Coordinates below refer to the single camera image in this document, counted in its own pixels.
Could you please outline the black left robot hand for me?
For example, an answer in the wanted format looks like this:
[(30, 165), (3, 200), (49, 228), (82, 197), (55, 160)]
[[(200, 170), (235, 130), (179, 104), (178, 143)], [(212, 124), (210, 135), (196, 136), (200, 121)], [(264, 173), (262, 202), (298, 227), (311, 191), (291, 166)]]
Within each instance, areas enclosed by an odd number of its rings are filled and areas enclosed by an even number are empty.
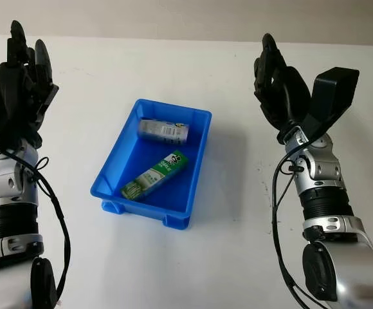
[(39, 129), (59, 87), (53, 83), (50, 56), (45, 43), (26, 43), (24, 29), (13, 20), (7, 39), (6, 62), (0, 64), (0, 92), (3, 98), (3, 122), (0, 140), (10, 148), (26, 140), (32, 147), (42, 146)]

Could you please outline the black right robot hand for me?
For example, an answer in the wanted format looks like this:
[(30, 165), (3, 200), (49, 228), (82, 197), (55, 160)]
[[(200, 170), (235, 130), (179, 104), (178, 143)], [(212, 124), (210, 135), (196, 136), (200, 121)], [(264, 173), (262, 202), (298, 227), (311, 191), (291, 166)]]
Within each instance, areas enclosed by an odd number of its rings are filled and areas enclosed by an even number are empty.
[(267, 121), (282, 131), (303, 121), (309, 109), (309, 89), (292, 66), (288, 66), (273, 36), (262, 38), (262, 53), (254, 62), (254, 95)]

